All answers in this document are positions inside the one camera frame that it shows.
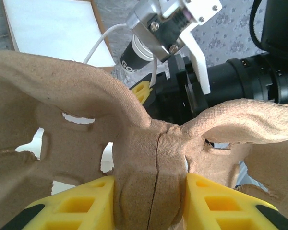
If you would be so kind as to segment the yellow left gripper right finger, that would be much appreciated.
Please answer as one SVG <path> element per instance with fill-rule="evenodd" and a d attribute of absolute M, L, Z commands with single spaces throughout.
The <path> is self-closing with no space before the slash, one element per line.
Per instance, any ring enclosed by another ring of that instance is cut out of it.
<path fill-rule="evenodd" d="M 287 230 L 273 205 L 196 174 L 186 177 L 184 230 Z"/>

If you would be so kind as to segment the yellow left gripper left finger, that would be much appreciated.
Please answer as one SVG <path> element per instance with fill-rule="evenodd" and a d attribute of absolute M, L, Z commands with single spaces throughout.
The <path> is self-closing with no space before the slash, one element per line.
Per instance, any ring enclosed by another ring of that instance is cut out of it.
<path fill-rule="evenodd" d="M 1 230 L 115 230 L 114 181 L 104 176 L 37 200 Z"/>

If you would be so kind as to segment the brown pulp cup carrier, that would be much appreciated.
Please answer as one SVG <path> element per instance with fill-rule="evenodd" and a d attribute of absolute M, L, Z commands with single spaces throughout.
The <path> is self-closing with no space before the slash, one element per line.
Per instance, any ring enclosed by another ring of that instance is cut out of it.
<path fill-rule="evenodd" d="M 0 230 L 104 176 L 115 230 L 184 230 L 189 173 L 273 205 L 288 230 L 288 104 L 233 100 L 171 124 L 102 69 L 0 51 Z"/>

